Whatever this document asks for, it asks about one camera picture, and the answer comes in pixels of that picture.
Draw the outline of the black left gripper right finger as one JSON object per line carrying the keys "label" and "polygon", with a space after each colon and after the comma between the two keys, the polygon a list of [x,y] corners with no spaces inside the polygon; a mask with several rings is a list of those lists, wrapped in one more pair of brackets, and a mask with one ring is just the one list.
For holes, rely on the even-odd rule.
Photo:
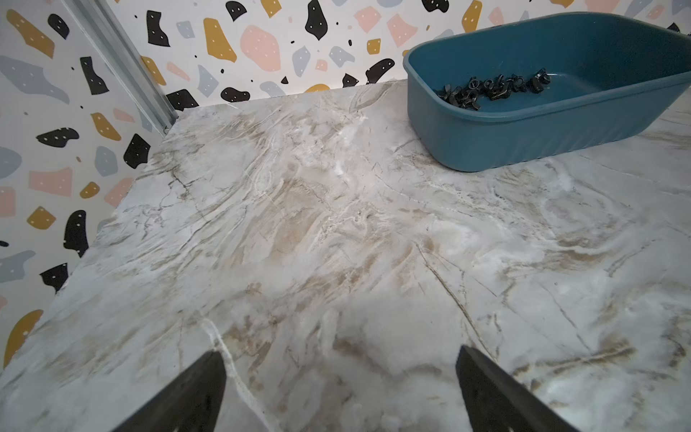
{"label": "black left gripper right finger", "polygon": [[474,347],[460,348],[455,371],[474,431],[577,431]]}

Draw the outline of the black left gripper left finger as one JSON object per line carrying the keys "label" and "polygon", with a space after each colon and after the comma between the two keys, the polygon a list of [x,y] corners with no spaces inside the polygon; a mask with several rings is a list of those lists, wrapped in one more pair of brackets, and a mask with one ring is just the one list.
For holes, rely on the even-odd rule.
{"label": "black left gripper left finger", "polygon": [[114,431],[215,430],[226,381],[221,353],[208,351]]}

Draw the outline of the teal plastic storage box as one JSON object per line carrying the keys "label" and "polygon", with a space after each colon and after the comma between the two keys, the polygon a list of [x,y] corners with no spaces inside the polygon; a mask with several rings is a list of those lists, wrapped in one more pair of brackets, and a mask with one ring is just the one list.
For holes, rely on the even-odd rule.
{"label": "teal plastic storage box", "polygon": [[[478,172],[624,140],[644,131],[690,85],[690,38],[617,14],[570,13],[423,43],[403,61],[408,118],[432,157]],[[472,78],[550,83],[477,109],[443,101]]]}

